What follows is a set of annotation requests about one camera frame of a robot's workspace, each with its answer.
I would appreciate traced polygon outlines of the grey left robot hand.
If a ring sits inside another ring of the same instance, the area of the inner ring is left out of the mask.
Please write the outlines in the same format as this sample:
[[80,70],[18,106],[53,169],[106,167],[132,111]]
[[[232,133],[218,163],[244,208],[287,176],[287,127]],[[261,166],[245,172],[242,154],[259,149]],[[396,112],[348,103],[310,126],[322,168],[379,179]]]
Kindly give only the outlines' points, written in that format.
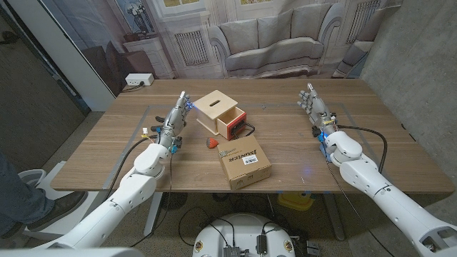
[[182,138],[179,136],[186,126],[186,116],[192,108],[189,95],[182,91],[176,105],[169,111],[161,127],[157,144],[166,147],[171,153],[181,148]]

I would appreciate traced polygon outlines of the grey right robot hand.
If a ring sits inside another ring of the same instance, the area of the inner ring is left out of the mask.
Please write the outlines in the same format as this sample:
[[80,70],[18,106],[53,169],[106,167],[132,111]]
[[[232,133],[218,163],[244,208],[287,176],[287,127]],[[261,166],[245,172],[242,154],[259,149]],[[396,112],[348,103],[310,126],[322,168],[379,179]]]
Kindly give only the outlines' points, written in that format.
[[335,118],[318,96],[311,83],[307,83],[308,91],[300,91],[301,98],[297,104],[308,114],[310,122],[325,135],[337,131]]

